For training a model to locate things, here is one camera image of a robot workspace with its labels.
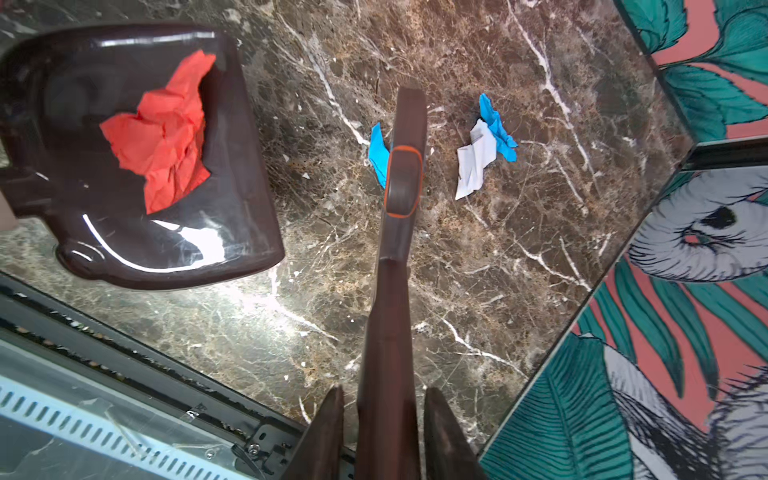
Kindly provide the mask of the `dark brown dustpan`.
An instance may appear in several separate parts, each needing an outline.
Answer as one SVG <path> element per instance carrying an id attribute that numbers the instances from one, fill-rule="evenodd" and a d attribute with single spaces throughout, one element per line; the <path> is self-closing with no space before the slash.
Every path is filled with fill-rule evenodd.
<path id="1" fill-rule="evenodd" d="M 210 177 L 148 214 L 144 178 L 119 167 L 100 124 L 134 113 L 198 50 L 216 56 L 200 85 Z M 262 272 L 284 257 L 237 46 L 222 29 L 102 25 L 15 43 L 1 57 L 1 142 L 9 213 L 43 220 L 58 261 L 81 278 L 179 289 Z"/>

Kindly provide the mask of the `dark brown hand brush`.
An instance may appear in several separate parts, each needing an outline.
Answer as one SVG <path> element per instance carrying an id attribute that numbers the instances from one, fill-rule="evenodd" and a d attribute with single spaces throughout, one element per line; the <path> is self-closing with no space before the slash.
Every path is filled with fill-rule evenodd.
<path id="1" fill-rule="evenodd" d="M 423 184 L 426 139 L 426 95 L 402 87 L 384 191 L 376 289 L 359 376 L 357 479 L 420 476 L 408 258 Z"/>

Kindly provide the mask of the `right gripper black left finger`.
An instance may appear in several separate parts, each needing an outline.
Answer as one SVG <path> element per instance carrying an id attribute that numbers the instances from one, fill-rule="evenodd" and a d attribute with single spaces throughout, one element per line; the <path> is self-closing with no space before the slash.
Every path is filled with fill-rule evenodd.
<path id="1" fill-rule="evenodd" d="M 335 386 L 325 396 L 317 415 L 302 436 L 282 480 L 339 477 L 343 446 L 344 391 Z"/>

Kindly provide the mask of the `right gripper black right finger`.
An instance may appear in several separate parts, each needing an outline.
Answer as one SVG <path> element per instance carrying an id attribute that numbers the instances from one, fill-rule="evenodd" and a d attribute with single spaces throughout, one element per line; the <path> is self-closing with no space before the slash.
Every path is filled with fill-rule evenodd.
<path id="1" fill-rule="evenodd" d="M 429 387 L 424 400 L 427 478 L 487 479 L 442 392 L 436 387 Z"/>

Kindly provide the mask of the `red paper scrap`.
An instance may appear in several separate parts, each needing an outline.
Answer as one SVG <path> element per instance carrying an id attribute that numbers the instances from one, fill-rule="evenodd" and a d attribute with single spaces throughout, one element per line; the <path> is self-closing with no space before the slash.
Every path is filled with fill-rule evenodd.
<path id="1" fill-rule="evenodd" d="M 202 160 L 206 120 L 200 85 L 215 61 L 214 54 L 192 53 L 164 88 L 143 94 L 134 113 L 100 124 L 119 167 L 144 178 L 148 214 L 178 203 L 210 177 Z"/>

